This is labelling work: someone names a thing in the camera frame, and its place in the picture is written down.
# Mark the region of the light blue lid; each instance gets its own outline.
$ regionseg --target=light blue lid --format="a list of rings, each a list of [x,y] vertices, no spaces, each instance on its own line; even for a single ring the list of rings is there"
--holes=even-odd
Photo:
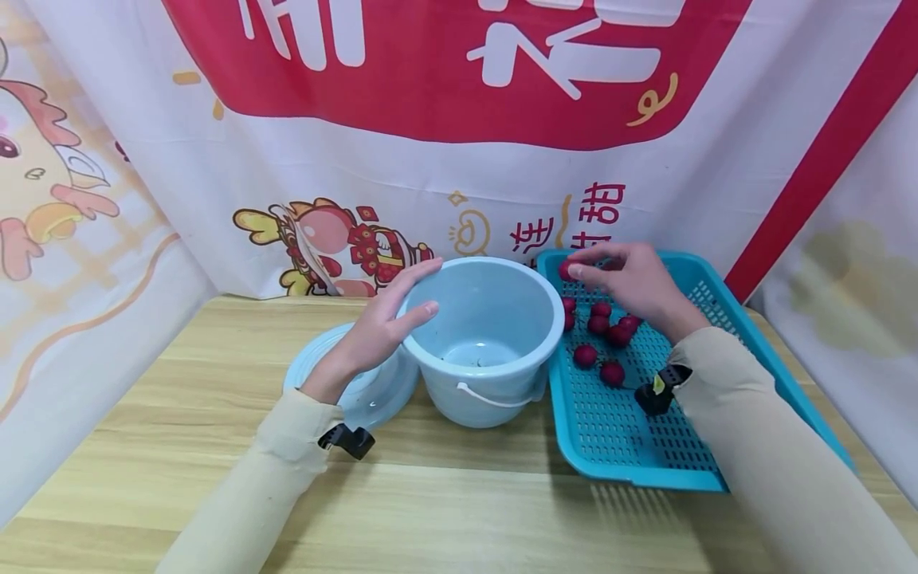
[[[316,363],[347,333],[353,323],[325,331],[310,341],[290,364],[284,390],[299,388]],[[344,390],[338,406],[349,428],[371,431],[385,423],[408,403],[418,384],[418,364],[399,346],[382,365],[361,373]]]

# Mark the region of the plastic container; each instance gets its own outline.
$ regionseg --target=plastic container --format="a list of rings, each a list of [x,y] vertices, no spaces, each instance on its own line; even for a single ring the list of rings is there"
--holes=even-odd
[[[293,360],[284,379],[284,389],[299,388],[316,363],[347,333],[353,323],[326,331],[310,341]],[[418,385],[418,365],[399,348],[382,365],[361,373],[344,390],[338,405],[344,423],[352,430],[367,431],[394,417],[408,403]]]
[[[539,273],[562,296],[577,300],[578,325],[565,333],[549,360],[554,423],[562,455],[577,472],[589,478],[659,489],[727,491],[713,456],[675,402],[667,414],[648,418],[634,400],[634,389],[652,382],[655,373],[666,364],[669,342],[645,323],[625,349],[611,350],[597,344],[597,337],[586,331],[582,321],[589,317],[593,303],[609,299],[599,292],[586,291],[581,283],[561,280],[558,266],[569,253],[552,250],[537,258]],[[679,289],[712,325],[743,342],[775,377],[781,398],[853,468],[832,430],[713,267],[688,253],[659,254]],[[613,309],[611,319],[615,322],[624,311],[614,304]],[[619,360],[625,369],[625,388],[606,388],[599,381],[597,368],[584,371],[573,365],[573,349],[582,343],[593,343],[601,354]]]
[[[561,298],[544,277],[505,259],[454,259],[411,289],[399,315],[431,299],[440,312],[404,347],[446,418],[498,426],[542,396],[540,366],[564,329]]]

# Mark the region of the teal mesh tray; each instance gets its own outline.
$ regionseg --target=teal mesh tray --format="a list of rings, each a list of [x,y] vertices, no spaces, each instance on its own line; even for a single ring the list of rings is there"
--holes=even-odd
[[[663,368],[671,346],[666,337],[643,323],[631,344],[610,349],[586,329],[590,306],[609,300],[589,292],[580,283],[566,283],[558,266],[570,251],[541,253],[539,273],[562,297],[577,300],[577,326],[566,332],[549,359],[554,422],[558,446],[567,462],[580,474],[595,479],[628,482],[635,486],[671,489],[727,491],[717,463],[701,442],[682,410],[673,402],[665,415],[649,418],[634,400],[634,390],[653,381]],[[845,449],[823,417],[784,366],[765,336],[753,324],[740,303],[708,262],[688,253],[660,252],[679,289],[707,315],[711,324],[743,342],[775,377],[782,399],[853,468]],[[612,301],[612,322],[624,311]],[[618,360],[625,369],[625,387],[607,388],[599,381],[599,367],[581,370],[572,354],[582,343],[599,351],[599,362]]]

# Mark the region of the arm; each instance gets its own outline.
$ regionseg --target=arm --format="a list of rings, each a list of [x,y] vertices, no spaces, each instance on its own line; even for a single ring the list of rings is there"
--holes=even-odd
[[[252,574],[271,554],[294,504],[325,471],[318,440],[343,422],[335,405],[348,383],[382,364],[438,310],[428,301],[396,318],[415,283],[442,259],[413,265],[374,297],[360,319],[316,364],[299,390],[284,393],[249,451],[197,509],[160,562],[158,574]]]
[[[303,392],[284,393],[248,452],[197,509],[162,559],[159,574],[251,574],[271,554],[294,504],[325,471],[318,439],[343,421],[334,403],[350,379],[310,375]]]
[[[573,278],[646,319],[674,345],[670,363],[692,369],[676,399],[790,571],[918,572],[918,558],[854,474],[743,344],[686,299],[652,246],[597,243],[569,259]]]
[[[700,329],[675,346],[670,362],[693,370],[677,400],[790,571],[918,572],[890,518],[739,340]]]

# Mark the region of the red stripe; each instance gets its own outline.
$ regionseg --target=red stripe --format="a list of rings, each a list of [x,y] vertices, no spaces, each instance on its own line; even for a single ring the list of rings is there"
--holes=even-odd
[[[745,301],[918,74],[918,0],[902,0],[726,283]]]

